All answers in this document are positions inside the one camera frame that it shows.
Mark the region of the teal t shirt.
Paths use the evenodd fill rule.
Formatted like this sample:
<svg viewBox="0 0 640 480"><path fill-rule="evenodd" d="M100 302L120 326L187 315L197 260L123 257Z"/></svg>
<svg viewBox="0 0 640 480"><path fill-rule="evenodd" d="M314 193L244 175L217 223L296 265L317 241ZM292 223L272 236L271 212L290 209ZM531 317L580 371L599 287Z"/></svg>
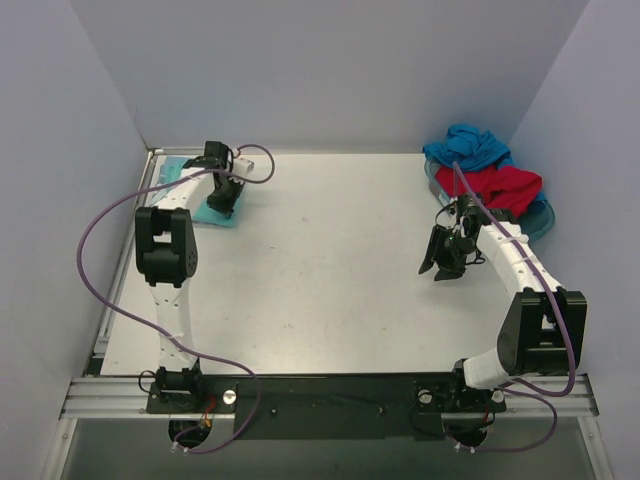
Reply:
<svg viewBox="0 0 640 480"><path fill-rule="evenodd" d="M168 156L159 167L157 185L164 185L176 181L181 174L186 157ZM218 227L234 228L237 225L236 212L229 217L211 209L206 202L203 202L192 215L194 223L214 225Z"/></svg>

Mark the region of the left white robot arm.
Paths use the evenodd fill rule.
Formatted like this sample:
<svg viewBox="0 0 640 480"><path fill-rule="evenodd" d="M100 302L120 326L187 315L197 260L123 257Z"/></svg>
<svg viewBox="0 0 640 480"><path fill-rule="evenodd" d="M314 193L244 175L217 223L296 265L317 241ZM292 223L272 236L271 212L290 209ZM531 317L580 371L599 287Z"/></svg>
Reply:
<svg viewBox="0 0 640 480"><path fill-rule="evenodd" d="M186 160L170 187L148 207L136 210L136 267L150 288L160 329L159 368L152 394L184 412L205 401L199 358L191 331L190 280L199 263L193 215L200 207L229 218L254 163L220 142L205 144L204 154Z"/></svg>

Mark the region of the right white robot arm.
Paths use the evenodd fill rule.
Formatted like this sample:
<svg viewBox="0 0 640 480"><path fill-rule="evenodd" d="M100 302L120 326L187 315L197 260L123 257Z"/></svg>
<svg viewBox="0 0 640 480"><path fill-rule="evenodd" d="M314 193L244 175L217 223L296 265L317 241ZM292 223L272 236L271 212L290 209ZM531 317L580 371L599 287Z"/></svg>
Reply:
<svg viewBox="0 0 640 480"><path fill-rule="evenodd" d="M495 347L462 360L462 375L447 383L450 404L469 409L482 390L513 384L551 398L569 395L584 340L585 296L547 271L509 211L489 209L472 194L442 210L451 222L434 225L420 273L433 271L435 281L453 281L468 267L488 262L511 298Z"/></svg>

